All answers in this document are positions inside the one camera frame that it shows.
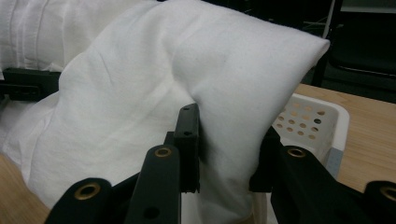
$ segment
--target white pillow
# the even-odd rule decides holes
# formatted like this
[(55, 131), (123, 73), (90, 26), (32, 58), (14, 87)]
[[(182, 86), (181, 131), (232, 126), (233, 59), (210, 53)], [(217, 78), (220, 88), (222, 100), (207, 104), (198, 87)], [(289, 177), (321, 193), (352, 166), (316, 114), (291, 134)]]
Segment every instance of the white pillow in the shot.
[(52, 207), (83, 178), (117, 184), (137, 173), (178, 110), (196, 102), (201, 193), (183, 195), (183, 222), (235, 223), (251, 214), (248, 180), (263, 135), (327, 47), (200, 1), (142, 1), (66, 66), (59, 94), (22, 116), (3, 151)]

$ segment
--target pillowcase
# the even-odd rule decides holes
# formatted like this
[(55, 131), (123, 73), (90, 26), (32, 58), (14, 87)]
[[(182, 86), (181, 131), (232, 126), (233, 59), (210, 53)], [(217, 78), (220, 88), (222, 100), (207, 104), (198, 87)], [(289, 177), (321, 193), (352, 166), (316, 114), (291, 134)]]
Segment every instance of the pillowcase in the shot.
[(59, 92), (21, 116), (3, 152), (52, 207), (81, 179), (115, 185), (139, 172), (195, 102), (201, 192), (183, 194), (182, 221), (235, 223), (252, 211), (248, 181), (265, 132), (327, 47), (201, 1), (141, 1), (66, 66)]

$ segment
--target black metal bracket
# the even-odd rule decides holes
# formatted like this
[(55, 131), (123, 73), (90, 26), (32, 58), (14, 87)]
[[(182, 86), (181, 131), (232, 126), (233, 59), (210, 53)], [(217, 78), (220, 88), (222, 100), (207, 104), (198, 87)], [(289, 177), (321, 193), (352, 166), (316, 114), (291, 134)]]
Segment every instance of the black metal bracket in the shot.
[(0, 98), (15, 101), (40, 101), (59, 90), (59, 72), (8, 68), (0, 80)]
[(199, 108), (179, 111), (174, 132), (150, 149), (141, 172), (111, 185), (101, 178), (74, 184), (47, 224), (180, 223), (180, 193), (199, 190)]
[(308, 150), (279, 141), (271, 128), (250, 179), (250, 190), (272, 192), (279, 224), (396, 223), (396, 184), (375, 181), (360, 193), (338, 183)]

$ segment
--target white plastic basket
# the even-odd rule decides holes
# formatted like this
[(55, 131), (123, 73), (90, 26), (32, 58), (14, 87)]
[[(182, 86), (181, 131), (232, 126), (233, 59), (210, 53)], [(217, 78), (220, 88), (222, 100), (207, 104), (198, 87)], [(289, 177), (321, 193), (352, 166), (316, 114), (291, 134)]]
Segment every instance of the white plastic basket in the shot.
[(336, 178), (347, 140), (349, 114), (340, 105), (293, 94), (273, 127), (284, 146), (311, 151)]

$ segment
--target wooden table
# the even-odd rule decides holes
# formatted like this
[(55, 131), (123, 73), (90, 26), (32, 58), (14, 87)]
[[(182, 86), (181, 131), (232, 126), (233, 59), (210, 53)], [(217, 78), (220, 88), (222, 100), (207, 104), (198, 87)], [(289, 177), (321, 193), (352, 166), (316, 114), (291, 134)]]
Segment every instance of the wooden table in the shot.
[[(349, 112), (338, 181), (359, 191), (372, 180), (396, 182), (396, 105), (306, 85), (296, 93), (341, 105)], [(0, 223), (43, 223), (48, 212), (24, 186), (18, 168), (0, 156)]]
[(359, 191), (373, 180), (396, 183), (396, 105), (306, 85), (296, 93), (335, 103), (349, 113), (339, 182)]

